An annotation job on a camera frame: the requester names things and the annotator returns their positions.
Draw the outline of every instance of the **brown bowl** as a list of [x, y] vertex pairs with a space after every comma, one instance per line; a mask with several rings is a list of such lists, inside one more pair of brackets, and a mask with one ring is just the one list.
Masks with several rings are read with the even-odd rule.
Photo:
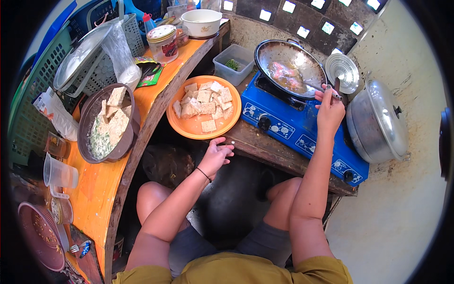
[[[112, 90], [118, 87], [126, 87], [126, 98], [131, 99], [131, 116], [120, 141], [107, 156], [102, 159], [95, 159], [88, 148], [90, 143], [91, 129], [96, 116], [101, 111], [101, 102], [108, 100]], [[90, 164], [113, 163], [124, 157], [129, 149], [134, 146], [140, 131], [140, 113], [139, 108], [134, 102], [134, 96], [131, 88], [125, 84], [115, 83], [108, 85], [96, 93], [92, 94], [84, 104], [80, 113], [79, 131], [77, 133], [77, 146], [83, 159]]]

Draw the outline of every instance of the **leg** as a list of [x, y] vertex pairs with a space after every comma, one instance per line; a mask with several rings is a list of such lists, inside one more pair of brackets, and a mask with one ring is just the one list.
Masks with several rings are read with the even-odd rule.
[[[143, 224], [150, 213], [163, 202], [172, 191], [156, 182], [143, 184], [137, 194], [137, 215]], [[217, 253], [216, 248], [205, 240], [186, 219], [178, 234], [170, 243], [169, 265], [173, 277], [181, 274], [183, 268], [192, 260]]]
[[289, 230], [290, 208], [302, 178], [292, 178], [276, 184], [266, 194], [271, 206], [263, 221], [277, 229]]
[[290, 208], [302, 178], [293, 178], [273, 186], [267, 193], [271, 206], [263, 221], [237, 246], [241, 254], [269, 259], [284, 267], [291, 254], [289, 230]]

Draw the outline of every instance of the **person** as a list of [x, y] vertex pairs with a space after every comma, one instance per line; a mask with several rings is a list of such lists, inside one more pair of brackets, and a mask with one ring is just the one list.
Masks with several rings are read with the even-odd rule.
[[[345, 115], [333, 88], [316, 91], [317, 143], [303, 178], [270, 188], [263, 221], [232, 251], [218, 252], [191, 226], [186, 215], [227, 157], [233, 145], [211, 140], [198, 167], [172, 192], [155, 183], [141, 186], [137, 214], [142, 224], [124, 272], [116, 284], [205, 283], [353, 283], [334, 257], [323, 231], [334, 135]], [[292, 254], [295, 272], [283, 268]]]

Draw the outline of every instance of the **gray shorts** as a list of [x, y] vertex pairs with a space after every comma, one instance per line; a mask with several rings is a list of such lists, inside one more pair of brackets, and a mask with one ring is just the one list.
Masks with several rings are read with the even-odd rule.
[[[271, 227], [260, 221], [257, 227], [234, 250], [230, 251], [260, 256], [269, 259], [276, 266], [284, 267], [291, 254], [290, 236], [288, 231]], [[180, 275], [190, 261], [219, 252], [189, 225], [170, 243], [169, 264], [172, 276]]]

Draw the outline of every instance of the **green plastic basket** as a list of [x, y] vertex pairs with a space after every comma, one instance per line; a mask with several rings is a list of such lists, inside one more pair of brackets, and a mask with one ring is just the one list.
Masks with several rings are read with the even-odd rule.
[[[39, 113], [31, 104], [41, 92], [53, 87], [55, 73], [61, 61], [71, 50], [67, 21], [41, 54], [30, 76], [21, 83], [11, 103], [8, 123], [10, 167], [13, 163], [27, 165], [30, 151], [44, 155], [48, 131], [56, 133], [50, 120]], [[69, 96], [60, 97], [65, 108], [73, 112], [77, 100]]]

